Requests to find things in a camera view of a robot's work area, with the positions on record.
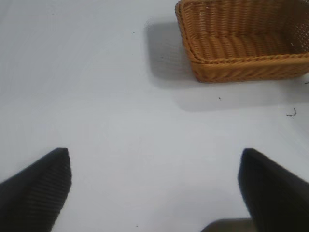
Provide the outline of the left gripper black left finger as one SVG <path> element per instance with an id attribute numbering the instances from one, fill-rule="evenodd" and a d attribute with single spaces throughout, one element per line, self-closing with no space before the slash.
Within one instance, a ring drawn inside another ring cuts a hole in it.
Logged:
<path id="1" fill-rule="evenodd" d="M 71 188 L 69 150 L 56 148 L 0 184 L 2 232 L 50 232 Z"/>

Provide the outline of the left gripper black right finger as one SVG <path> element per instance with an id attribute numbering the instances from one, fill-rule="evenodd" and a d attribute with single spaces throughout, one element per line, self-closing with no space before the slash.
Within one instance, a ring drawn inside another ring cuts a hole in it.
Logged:
<path id="1" fill-rule="evenodd" d="M 264 154 L 246 148 L 239 188 L 259 232 L 307 232 L 309 184 Z"/>

